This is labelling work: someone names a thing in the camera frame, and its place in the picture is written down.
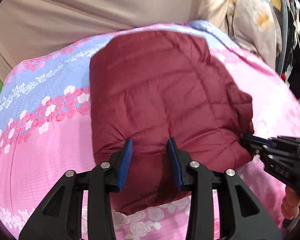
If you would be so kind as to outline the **person's right hand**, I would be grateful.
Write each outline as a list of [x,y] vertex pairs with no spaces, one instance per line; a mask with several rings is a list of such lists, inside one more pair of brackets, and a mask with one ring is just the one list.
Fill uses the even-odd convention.
[[288,186],[285,188],[285,193],[286,195],[282,201],[281,211],[285,219],[292,220],[299,214],[300,195]]

